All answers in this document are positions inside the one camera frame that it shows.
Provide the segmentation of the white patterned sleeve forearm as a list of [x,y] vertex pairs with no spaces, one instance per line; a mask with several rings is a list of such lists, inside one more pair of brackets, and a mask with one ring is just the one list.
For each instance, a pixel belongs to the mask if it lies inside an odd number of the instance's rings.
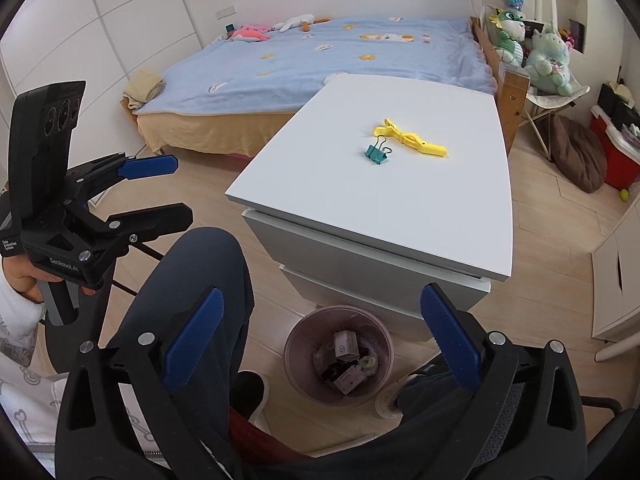
[[64,380],[30,369],[43,306],[24,298],[1,280],[1,406],[17,434],[53,464]]

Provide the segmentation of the person's left hand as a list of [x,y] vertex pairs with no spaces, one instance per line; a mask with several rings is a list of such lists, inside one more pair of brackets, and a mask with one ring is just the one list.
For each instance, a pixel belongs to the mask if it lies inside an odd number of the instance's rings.
[[24,298],[42,304],[40,283],[62,283],[62,278],[36,268],[26,255],[2,258],[2,270],[8,284]]

